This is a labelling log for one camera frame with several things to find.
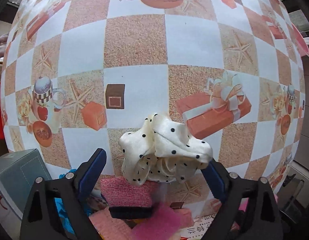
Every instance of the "white polka dot cloth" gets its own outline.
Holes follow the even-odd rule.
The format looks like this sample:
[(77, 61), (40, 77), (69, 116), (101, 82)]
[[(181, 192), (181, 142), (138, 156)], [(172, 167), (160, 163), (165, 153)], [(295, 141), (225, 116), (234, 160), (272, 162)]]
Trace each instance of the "white polka dot cloth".
[(123, 134), (119, 145), (124, 153), (122, 174), (129, 183), (139, 186), (147, 179), (185, 182), (212, 159), (208, 143), (163, 114), (149, 115), (140, 130)]

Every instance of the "pink fabric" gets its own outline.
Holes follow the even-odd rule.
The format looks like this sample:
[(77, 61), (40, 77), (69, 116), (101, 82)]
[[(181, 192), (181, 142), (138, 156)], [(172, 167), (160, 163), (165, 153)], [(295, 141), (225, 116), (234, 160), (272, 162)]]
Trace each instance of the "pink fabric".
[(152, 217), (132, 229), (134, 240), (168, 240), (181, 226), (181, 216), (160, 204)]
[(194, 225), (190, 209), (188, 208), (175, 209), (174, 212), (180, 215), (181, 218), (180, 228), (188, 228)]
[(131, 228), (123, 220), (112, 218), (109, 208), (100, 210), (89, 218), (104, 240), (133, 240)]
[(100, 180), (101, 193), (111, 207), (151, 207), (151, 194), (157, 187), (157, 182), (148, 180), (142, 186), (133, 186), (124, 177)]

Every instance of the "metal screw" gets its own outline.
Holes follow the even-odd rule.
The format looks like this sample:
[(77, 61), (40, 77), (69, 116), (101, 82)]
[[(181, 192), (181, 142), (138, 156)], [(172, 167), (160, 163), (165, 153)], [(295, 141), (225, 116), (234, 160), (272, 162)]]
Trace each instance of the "metal screw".
[(37, 177), (37, 178), (35, 179), (35, 182), (36, 182), (36, 183), (40, 183), (41, 181), (43, 181), (43, 178), (42, 178), (42, 177)]
[(236, 178), (238, 177), (237, 173), (235, 173), (235, 172), (233, 172), (233, 171), (231, 171), (231, 172), (229, 173), (229, 175), (230, 175), (230, 177), (233, 178), (233, 179), (236, 179)]
[(267, 184), (267, 183), (268, 183), (268, 180), (267, 180), (267, 178), (265, 178), (265, 177), (261, 177), (261, 178), (260, 178), (260, 181), (261, 181), (263, 184)]
[(67, 174), (65, 175), (65, 177), (66, 177), (67, 179), (72, 179), (72, 178), (74, 177), (74, 173), (73, 173), (73, 172), (69, 172), (69, 173), (67, 173)]

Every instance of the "pink cloth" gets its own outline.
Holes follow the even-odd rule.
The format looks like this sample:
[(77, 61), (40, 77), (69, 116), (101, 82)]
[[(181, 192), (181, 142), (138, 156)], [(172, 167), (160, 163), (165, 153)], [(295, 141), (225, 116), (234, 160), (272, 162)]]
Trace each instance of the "pink cloth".
[(123, 220), (112, 218), (109, 208), (100, 210), (89, 218), (104, 240), (133, 240), (131, 228)]
[(133, 186), (124, 177), (100, 180), (101, 193), (111, 207), (151, 207), (151, 194), (157, 188), (157, 182), (148, 180), (142, 186)]

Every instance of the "gray box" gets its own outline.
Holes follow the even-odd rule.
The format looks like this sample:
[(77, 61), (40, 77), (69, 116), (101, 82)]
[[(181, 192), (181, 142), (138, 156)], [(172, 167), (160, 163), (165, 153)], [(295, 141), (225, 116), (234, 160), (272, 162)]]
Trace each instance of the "gray box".
[(37, 177), (52, 179), (37, 149), (0, 157), (0, 193), (20, 219)]

